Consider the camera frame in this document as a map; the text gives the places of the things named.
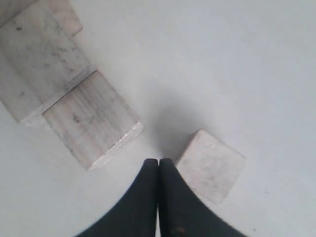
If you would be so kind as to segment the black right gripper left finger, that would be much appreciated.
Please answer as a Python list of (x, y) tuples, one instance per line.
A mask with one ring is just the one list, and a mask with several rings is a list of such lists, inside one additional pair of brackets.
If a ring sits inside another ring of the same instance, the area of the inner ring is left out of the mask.
[(146, 159), (121, 199), (79, 237), (154, 237), (157, 224), (158, 161)]

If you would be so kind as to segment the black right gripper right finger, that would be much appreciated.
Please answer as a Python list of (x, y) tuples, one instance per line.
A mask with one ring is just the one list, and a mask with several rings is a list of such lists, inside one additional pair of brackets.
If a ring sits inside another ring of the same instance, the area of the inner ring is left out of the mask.
[(173, 161), (159, 161), (158, 213), (162, 237), (243, 237), (194, 194)]

